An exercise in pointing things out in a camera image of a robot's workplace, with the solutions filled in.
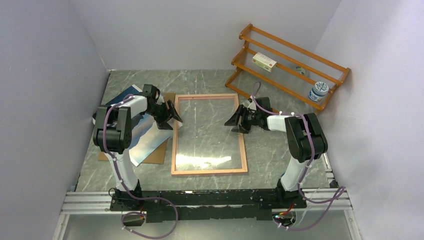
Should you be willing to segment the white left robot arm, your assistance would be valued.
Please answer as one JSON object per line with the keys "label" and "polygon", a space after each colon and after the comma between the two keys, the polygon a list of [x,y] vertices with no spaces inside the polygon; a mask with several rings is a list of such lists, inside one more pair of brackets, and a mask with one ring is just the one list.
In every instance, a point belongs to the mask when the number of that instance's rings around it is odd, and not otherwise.
{"label": "white left robot arm", "polygon": [[110,162],[116,188],[115,194],[123,197],[130,210],[142,206],[143,195],[130,160],[133,118],[150,115],[159,130],[172,130],[171,119],[183,122],[174,103],[164,100],[161,91],[152,84],[144,84],[137,93],[129,93],[117,103],[103,104],[97,108],[92,140]]}

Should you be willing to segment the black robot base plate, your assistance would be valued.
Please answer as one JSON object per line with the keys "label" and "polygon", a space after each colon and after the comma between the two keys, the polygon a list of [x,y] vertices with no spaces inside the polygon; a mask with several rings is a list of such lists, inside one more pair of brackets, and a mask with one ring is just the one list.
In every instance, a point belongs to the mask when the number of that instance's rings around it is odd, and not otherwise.
{"label": "black robot base plate", "polygon": [[276,188],[142,191],[142,200],[111,195],[112,212],[145,212],[147,223],[163,221],[244,219],[270,220],[287,209],[305,209],[298,194]]}

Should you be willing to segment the brown cardboard backing board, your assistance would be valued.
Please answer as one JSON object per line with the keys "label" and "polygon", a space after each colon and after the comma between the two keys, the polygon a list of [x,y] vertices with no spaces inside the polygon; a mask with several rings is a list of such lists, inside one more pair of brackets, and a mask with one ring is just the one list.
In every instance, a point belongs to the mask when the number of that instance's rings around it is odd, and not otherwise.
{"label": "brown cardboard backing board", "polygon": [[[109,100],[106,105],[116,104],[128,94],[137,94],[141,90],[130,86],[120,94]],[[171,92],[161,93],[164,100],[174,100],[176,94]],[[159,130],[154,118],[149,114],[142,118],[135,117],[132,120],[132,140],[129,146],[129,156],[132,164],[137,167],[140,164],[163,164],[168,139],[172,137],[172,130]]]}

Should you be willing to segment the landscape photo print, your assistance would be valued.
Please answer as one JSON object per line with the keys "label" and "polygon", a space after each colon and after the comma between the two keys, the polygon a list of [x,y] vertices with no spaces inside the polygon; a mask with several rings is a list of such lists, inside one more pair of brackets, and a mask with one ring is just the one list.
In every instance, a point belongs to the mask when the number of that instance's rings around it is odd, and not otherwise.
{"label": "landscape photo print", "polygon": [[103,146],[106,127],[107,148],[110,152],[129,151],[134,166],[141,163],[162,164],[165,148],[173,134],[172,123],[182,119],[174,106],[174,93],[162,94],[152,84],[142,88],[132,85],[118,96],[100,105],[92,116],[93,143],[99,147],[99,160],[110,156]]}

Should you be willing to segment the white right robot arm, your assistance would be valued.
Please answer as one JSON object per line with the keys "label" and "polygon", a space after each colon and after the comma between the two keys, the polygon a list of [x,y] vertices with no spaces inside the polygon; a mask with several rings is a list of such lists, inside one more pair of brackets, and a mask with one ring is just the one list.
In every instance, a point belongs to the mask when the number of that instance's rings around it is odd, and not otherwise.
{"label": "white right robot arm", "polygon": [[286,133],[290,161],[280,177],[279,191],[274,195],[276,204],[286,208],[294,201],[294,194],[306,197],[301,183],[313,161],[327,152],[327,138],[315,113],[284,115],[273,112],[268,97],[251,97],[247,102],[240,104],[224,125],[242,134],[248,134],[252,126]]}

